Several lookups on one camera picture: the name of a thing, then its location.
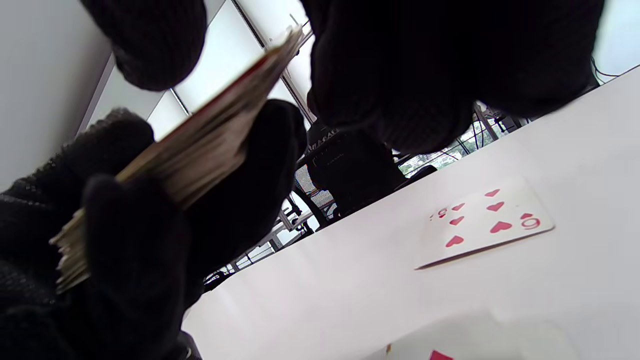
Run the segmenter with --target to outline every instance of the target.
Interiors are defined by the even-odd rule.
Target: white wall
[[[593,57],[600,71],[614,75],[640,64],[639,0],[608,0]]]
[[[187,119],[187,114],[170,91],[166,91],[147,121],[154,128],[156,141],[164,138]]]
[[[72,138],[109,57],[78,0],[3,0],[0,189]]]
[[[117,107],[125,107],[143,119],[147,119],[160,101],[163,93],[142,90],[129,84],[120,70],[118,70],[118,67],[113,66],[113,55],[109,60],[109,64],[112,66],[111,72],[108,73],[108,80],[99,95],[95,108],[91,112],[87,125],[90,126],[96,121],[104,119],[113,108]]]

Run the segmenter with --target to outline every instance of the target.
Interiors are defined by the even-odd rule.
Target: chair
[[[380,166],[377,157],[387,155],[389,166]],[[374,177],[380,181],[368,180]],[[336,180],[364,191],[350,191],[349,186],[327,190],[331,186],[325,184],[335,184]],[[338,131],[298,161],[294,192],[324,228],[391,194],[406,180],[382,144],[358,131]]]

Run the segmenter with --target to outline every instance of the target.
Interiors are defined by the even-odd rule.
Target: heart symbol
[[[504,201],[500,201],[497,204],[489,205],[486,207],[486,209],[491,211],[498,211],[502,207],[502,205],[504,205]]]
[[[456,206],[454,206],[454,207],[453,207],[453,208],[451,208],[451,209],[452,209],[453,211],[458,211],[458,210],[460,210],[464,205],[465,205],[465,203],[463,202],[462,204],[460,204],[460,205],[456,205]]]
[[[495,189],[495,190],[494,190],[494,191],[492,191],[492,192],[488,192],[488,193],[486,193],[484,196],[487,196],[487,197],[494,197],[494,196],[495,196],[495,194],[497,194],[498,192],[500,192],[500,189]]]
[[[445,245],[445,247],[452,247],[453,245],[462,244],[463,242],[465,242],[465,239],[456,235],[452,237],[451,240],[449,240],[449,242],[447,243],[447,245]]]
[[[450,223],[451,225],[458,225],[458,224],[460,224],[460,222],[461,222],[461,221],[462,221],[462,219],[464,219],[464,218],[465,218],[465,217],[455,218],[455,219],[451,220],[449,223]]]
[[[439,353],[434,350],[431,353],[431,357],[429,357],[429,360],[453,360],[453,357],[446,356],[445,354]]]
[[[511,229],[511,224],[509,224],[508,222],[501,222],[498,221],[497,223],[495,223],[495,225],[491,228],[491,231],[489,231],[492,234],[495,234],[501,230],[508,230]]]

